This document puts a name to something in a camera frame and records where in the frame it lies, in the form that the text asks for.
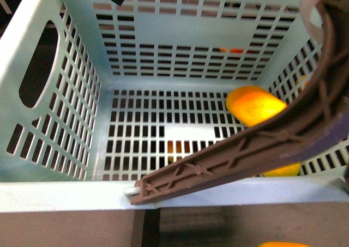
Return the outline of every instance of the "plastic basket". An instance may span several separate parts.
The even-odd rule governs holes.
[[[321,55],[299,2],[23,0],[0,41],[0,180],[129,186],[242,131],[225,107],[231,90],[258,85],[291,103]],[[48,21],[57,51],[29,108],[19,89]],[[348,146],[304,162],[300,175],[342,176]]]

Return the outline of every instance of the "dark floor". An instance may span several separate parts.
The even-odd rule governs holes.
[[[0,246],[129,247],[132,229],[127,224],[132,224],[133,215],[133,211],[0,214]],[[348,220],[348,203],[168,208],[161,210],[159,246],[258,247],[267,241],[286,241],[348,247]]]
[[[348,247],[348,203],[161,210],[160,246],[258,247],[268,241]]]

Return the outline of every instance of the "mesh grid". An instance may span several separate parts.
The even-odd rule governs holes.
[[[137,180],[244,129],[226,93],[115,90],[103,180]]]
[[[114,75],[256,81],[298,15],[298,8],[223,0],[92,0]],[[142,43],[143,13],[249,21],[248,48]]]
[[[85,179],[101,84],[65,5],[60,15],[66,48],[49,110],[30,126],[17,124],[7,152]]]

